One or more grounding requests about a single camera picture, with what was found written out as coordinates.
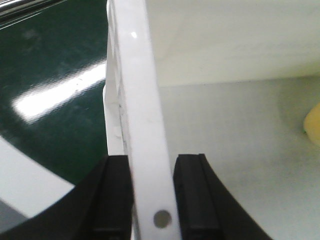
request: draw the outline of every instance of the small hole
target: small hole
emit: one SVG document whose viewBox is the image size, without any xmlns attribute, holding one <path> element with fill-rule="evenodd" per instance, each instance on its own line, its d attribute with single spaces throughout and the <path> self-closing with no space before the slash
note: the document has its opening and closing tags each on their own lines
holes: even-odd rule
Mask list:
<svg viewBox="0 0 320 240">
<path fill-rule="evenodd" d="M 166 210 L 160 210 L 154 215 L 153 221 L 157 228 L 164 229 L 171 223 L 171 215 Z"/>
</svg>

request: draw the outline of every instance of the white plastic strip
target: white plastic strip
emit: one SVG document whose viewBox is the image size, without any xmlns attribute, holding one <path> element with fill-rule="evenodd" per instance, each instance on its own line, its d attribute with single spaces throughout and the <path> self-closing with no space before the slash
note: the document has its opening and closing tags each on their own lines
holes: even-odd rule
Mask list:
<svg viewBox="0 0 320 240">
<path fill-rule="evenodd" d="M 68 193 L 73 185 L 39 165 L 0 136 L 0 199 L 31 218 Z"/>
<path fill-rule="evenodd" d="M 107 59 L 105 107 L 108 110 L 108 103 L 113 102 L 114 92 L 108 92 L 111 84 L 108 78 L 112 76 L 110 91 L 113 89 L 118 95 L 123 148 L 133 178 L 137 237 L 179 240 L 178 212 L 145 1 L 111 0 L 108 24 L 111 50 Z M 109 153 L 113 152 L 111 148 L 109 141 Z"/>
</svg>

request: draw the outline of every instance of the yellow object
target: yellow object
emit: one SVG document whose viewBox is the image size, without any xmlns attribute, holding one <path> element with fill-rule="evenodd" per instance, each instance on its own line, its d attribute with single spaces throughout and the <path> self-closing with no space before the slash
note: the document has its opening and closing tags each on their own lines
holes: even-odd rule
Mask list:
<svg viewBox="0 0 320 240">
<path fill-rule="evenodd" d="M 307 114 L 303 121 L 303 128 L 311 142 L 320 147 L 320 103 Z"/>
</svg>

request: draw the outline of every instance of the glossy green panel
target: glossy green panel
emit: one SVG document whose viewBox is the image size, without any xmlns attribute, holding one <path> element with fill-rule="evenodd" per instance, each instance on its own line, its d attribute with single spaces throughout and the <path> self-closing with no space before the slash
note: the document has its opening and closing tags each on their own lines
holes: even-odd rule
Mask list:
<svg viewBox="0 0 320 240">
<path fill-rule="evenodd" d="M 67 0 L 0 30 L 0 134 L 74 184 L 107 152 L 104 81 L 89 84 L 34 121 L 17 113 L 14 100 L 101 64 L 106 45 L 105 0 Z"/>
</svg>

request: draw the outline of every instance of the white plastic bracket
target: white plastic bracket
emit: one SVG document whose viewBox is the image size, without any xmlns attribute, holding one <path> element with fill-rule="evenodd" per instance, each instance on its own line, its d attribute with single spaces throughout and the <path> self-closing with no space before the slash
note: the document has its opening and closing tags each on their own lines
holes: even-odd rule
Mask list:
<svg viewBox="0 0 320 240">
<path fill-rule="evenodd" d="M 178 211 L 146 3 L 110 0 L 107 17 L 104 109 L 108 154 L 128 155 L 136 237 L 179 240 Z"/>
</svg>

